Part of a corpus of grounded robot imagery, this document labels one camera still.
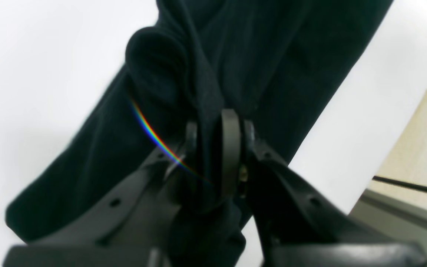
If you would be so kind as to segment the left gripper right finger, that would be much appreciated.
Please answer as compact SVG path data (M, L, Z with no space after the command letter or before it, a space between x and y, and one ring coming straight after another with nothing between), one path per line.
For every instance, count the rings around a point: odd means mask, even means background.
M245 199L265 267L427 267L413 242L386 237L328 201L256 136L251 121L221 112L221 195Z

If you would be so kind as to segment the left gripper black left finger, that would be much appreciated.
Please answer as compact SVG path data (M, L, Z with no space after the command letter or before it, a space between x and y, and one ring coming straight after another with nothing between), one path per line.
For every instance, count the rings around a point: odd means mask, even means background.
M172 223L197 193L197 122L158 145L134 172L64 228L13 246L4 267L170 267Z

